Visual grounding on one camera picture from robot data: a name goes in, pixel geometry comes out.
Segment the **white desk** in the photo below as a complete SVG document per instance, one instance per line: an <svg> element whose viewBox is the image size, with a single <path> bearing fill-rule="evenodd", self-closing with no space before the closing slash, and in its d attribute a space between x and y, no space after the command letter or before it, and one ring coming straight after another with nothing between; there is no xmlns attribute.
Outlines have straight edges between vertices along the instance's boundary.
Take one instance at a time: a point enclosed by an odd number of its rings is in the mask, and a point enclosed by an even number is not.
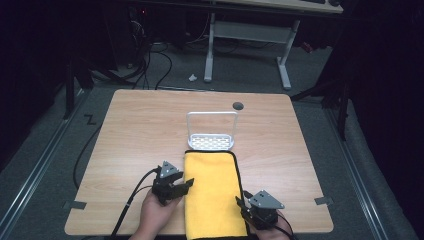
<svg viewBox="0 0 424 240"><path fill-rule="evenodd" d="M245 4L261 7L283 8L296 11L311 11L320 13L337 13L343 12L343 9L333 7L328 3L325 4L311 3L300 0L214 0L216 2ZM209 48L206 56L205 65L205 82L212 81L213 75L213 44L215 37L273 42L285 44L285 48L281 57L277 57L277 66L280 71L281 81L286 90L291 89L290 79L287 74L286 61L289 56L290 49L293 45L294 38L299 27L300 21L294 21L291 28L271 27L255 24L243 24L234 22L215 21L215 14L211 14L210 31L209 31Z"/></svg>

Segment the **floor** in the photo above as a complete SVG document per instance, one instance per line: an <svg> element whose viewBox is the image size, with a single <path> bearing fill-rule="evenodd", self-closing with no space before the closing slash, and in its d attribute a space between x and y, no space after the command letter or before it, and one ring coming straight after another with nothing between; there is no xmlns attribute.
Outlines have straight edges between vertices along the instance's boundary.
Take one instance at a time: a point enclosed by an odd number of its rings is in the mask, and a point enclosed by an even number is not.
<svg viewBox="0 0 424 240"><path fill-rule="evenodd" d="M312 53L293 48L287 61L292 89L286 91L275 62L282 46L255 44L217 44L214 79L205 83L204 42L184 50L158 43L150 54L147 81L141 79L136 89L153 89L164 77L159 89L292 96L314 86L331 54L331 48ZM128 71L131 70L122 69L118 74ZM192 75L197 77L196 81L189 81ZM69 209L63 206L75 197L75 182L84 174L96 131L114 91L130 87L95 80L91 91L77 88L77 108L68 120L62 119L65 91L58 93L55 105L34 125L0 174L0 213L4 216L0 239L84 238L64 232ZM335 226L330 233L297 234L298 239L417 239L367 148L353 106L349 105L346 142L335 131L337 109L322 109L320 97L308 97L293 102L293 106L323 193L332 199L328 208Z"/></svg>

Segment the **white perforated tray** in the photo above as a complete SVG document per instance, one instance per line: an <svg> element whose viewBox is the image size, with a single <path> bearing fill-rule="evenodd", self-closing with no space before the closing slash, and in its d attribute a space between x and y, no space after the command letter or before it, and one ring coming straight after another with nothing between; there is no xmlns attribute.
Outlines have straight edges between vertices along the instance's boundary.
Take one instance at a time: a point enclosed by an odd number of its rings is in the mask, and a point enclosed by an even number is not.
<svg viewBox="0 0 424 240"><path fill-rule="evenodd" d="M229 134L205 134L205 133L192 133L190 116L192 115L234 115L233 129L231 135ZM234 133L237 124L236 112L189 112L187 114L187 128L188 128L188 145L194 150L230 150L234 145Z"/></svg>

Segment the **black wall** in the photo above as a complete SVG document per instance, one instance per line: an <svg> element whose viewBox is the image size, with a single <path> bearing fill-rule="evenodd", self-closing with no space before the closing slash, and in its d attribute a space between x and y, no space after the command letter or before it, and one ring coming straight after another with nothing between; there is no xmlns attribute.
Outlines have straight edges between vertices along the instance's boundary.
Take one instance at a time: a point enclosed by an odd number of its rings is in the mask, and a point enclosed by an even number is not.
<svg viewBox="0 0 424 240"><path fill-rule="evenodd" d="M47 8L40 1L0 3L0 169L64 81L63 39Z"/></svg>
<svg viewBox="0 0 424 240"><path fill-rule="evenodd" d="M359 1L355 12L372 23L347 31L355 47L345 57L356 59L350 96L378 166L424 238L424 2L372 2Z"/></svg>

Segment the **black wire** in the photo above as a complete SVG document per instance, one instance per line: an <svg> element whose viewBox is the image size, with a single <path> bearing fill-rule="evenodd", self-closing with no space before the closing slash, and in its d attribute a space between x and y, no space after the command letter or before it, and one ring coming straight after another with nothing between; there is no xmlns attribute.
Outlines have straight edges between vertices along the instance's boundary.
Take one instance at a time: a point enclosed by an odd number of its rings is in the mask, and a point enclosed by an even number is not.
<svg viewBox="0 0 424 240"><path fill-rule="evenodd" d="M275 228L275 229L277 229L278 231L280 231L280 232L282 232L282 233L284 233L290 240L296 240L296 238L294 237L294 235L293 235L293 229L291 228L291 225L290 225L290 223L283 217L283 216L281 216L280 214L278 214L278 216L279 217L281 217L282 219L284 219L284 221L286 221L287 222L287 224L289 225L289 227L290 227L290 231L292 232L291 234L290 233L288 233L286 230L284 230L284 229L282 229L282 228L280 228L280 227L277 227L277 226L275 226L275 225L271 225L271 224L269 224L268 222L266 222L264 219L262 219L261 217L259 217L259 216L256 216L259 220L261 220L263 223L265 223L265 224L267 224L269 227L272 227L272 228Z"/></svg>
<svg viewBox="0 0 424 240"><path fill-rule="evenodd" d="M132 89L135 89L137 87L138 82L140 81L140 79L143 77L143 75L146 74L146 70L147 70L147 65L146 65L146 61L143 61L143 68L144 71L140 74L140 76L137 78L137 80L134 82L134 85L132 87Z"/></svg>
<svg viewBox="0 0 424 240"><path fill-rule="evenodd" d="M195 49L195 50L201 50L201 49L205 49L205 48L207 48L208 47L208 43L206 43L206 44L201 44L203 41L205 41L205 40L207 40L208 38L205 38L205 39L202 39L202 40L199 40L199 41L197 41L197 42L192 42L192 43L186 43L186 47L188 47L188 48L191 48L191 49ZM193 47L193 46L191 46L191 45L201 45L201 47Z"/></svg>
<svg viewBox="0 0 424 240"><path fill-rule="evenodd" d="M232 42L232 41L229 41L229 40L227 40L227 41L225 41L224 39L220 39L221 40L221 42L226 42L226 43L230 43L230 44L227 44L227 46L228 45L235 45L234 46L234 48L233 49L231 49L231 50L229 50L229 51L220 51L220 50L218 50L216 47L214 47L213 49L214 49L214 51L216 51L216 52L218 52L218 53L224 53L224 54L227 54L227 53L232 53L232 52L234 52L235 50L237 50L238 49L238 47L239 47L239 43L240 43L240 41L236 41L235 43L234 42Z"/></svg>
<svg viewBox="0 0 424 240"><path fill-rule="evenodd" d="M256 49L263 49L263 48L272 47L272 46L276 45L276 43L273 43L273 42L267 42L267 43L265 43L261 46L255 46L255 45L251 45L251 44L247 44L247 43L243 43L243 42L240 42L239 44L241 46L244 46L244 47L250 47L250 48L256 48Z"/></svg>
<svg viewBox="0 0 424 240"><path fill-rule="evenodd" d="M147 84L147 90L149 90L150 89L150 86L149 86L149 81L147 80L147 69L149 69L149 66L150 66L150 60L152 59L151 57L150 57L150 54L151 54L151 50L152 50L152 48L150 48L150 50L149 50L149 60L147 61L147 67L146 67L146 72L144 73L144 81L143 81L143 89L145 89L145 86L146 86L146 84Z"/></svg>
<svg viewBox="0 0 424 240"><path fill-rule="evenodd" d="M90 138L88 139L88 141L85 143L85 145L84 145L84 147L82 148L82 150L81 150L80 154L78 155L77 161L75 162L75 165L74 165L74 171L73 171L72 177L73 177L73 180L74 180L74 185L75 185L75 187L77 188L77 190L79 189L79 185L78 185L78 183L77 183L77 176L76 176L76 175L77 175L77 167L78 167L78 164L79 164L79 162L81 161L82 154L84 153L85 149L88 147L88 144L90 144L91 140L93 140L93 138L94 138L94 136L96 135L96 133L98 133L98 132L99 132L99 130L100 130L100 128L102 127L102 125L103 125L103 123L102 123L102 124L100 124L100 126L96 129L96 131L94 131L94 133L91 135L91 137L90 137Z"/></svg>
<svg viewBox="0 0 424 240"><path fill-rule="evenodd" d="M115 239L115 237L116 237L116 233L118 232L118 230L119 230L119 227L121 226L121 224L122 224L122 221L124 220L124 218L125 218L125 215L127 214L127 211L128 211L128 209L130 208L130 206L131 206L131 203L132 203L132 201L134 200L134 196L139 192L139 187L140 187L140 185L143 183L143 181L144 181L144 179L146 179L150 174L152 174L152 173L158 173L159 172L159 167L158 168L155 168L155 169L152 169L152 170L150 170L149 172L147 172L142 178L141 178L141 180L140 180L140 182L138 182L138 184L137 184L137 186L134 188L134 191L131 193L131 196L128 198L128 201L127 201L127 204L125 204L125 207L124 207L124 209L122 210L122 212L121 212L121 216L119 216L119 219L118 219L118 222L116 223L116 225L115 225L115 228L113 229L113 232L112 232L112 234L111 234L111 239L113 240L113 239Z"/></svg>
<svg viewBox="0 0 424 240"><path fill-rule="evenodd" d="M142 187L142 188L138 189L138 190L137 190L137 192L136 192L135 194L137 194L137 193L139 193L141 190L146 189L146 188L149 188L149 187L153 187L153 185L149 185L149 186Z"/></svg>
<svg viewBox="0 0 424 240"><path fill-rule="evenodd" d="M162 80L169 74L169 72L171 71L171 69L172 69L172 60L171 60L171 58L170 57L168 57L166 54L164 54L164 53L161 53L161 52L157 52L157 54L160 54L160 55L162 55L162 56L164 56L164 57L166 57L168 60L169 60L169 69L168 69L168 71L165 73L165 75L156 83L156 86L155 86L155 90L158 90L158 87L159 87L159 84L162 82Z"/></svg>
<svg viewBox="0 0 424 240"><path fill-rule="evenodd" d="M286 223L287 223L287 225L289 225L289 228L290 228L290 232L291 232L291 234L290 234L290 236L288 236L290 239L294 239L294 240L296 240L296 237L294 236L294 234L293 234L293 228L291 227L291 225L290 225L290 223L289 223L289 221L287 221L287 219L285 218L285 217L283 217L283 216L281 216L280 214L278 214L278 216L280 217L280 218L282 218Z"/></svg>
<svg viewBox="0 0 424 240"><path fill-rule="evenodd" d="M83 237L81 240L88 240L88 239L92 239L92 238L96 238L96 237L100 237L100 236L86 236L86 237Z"/></svg>

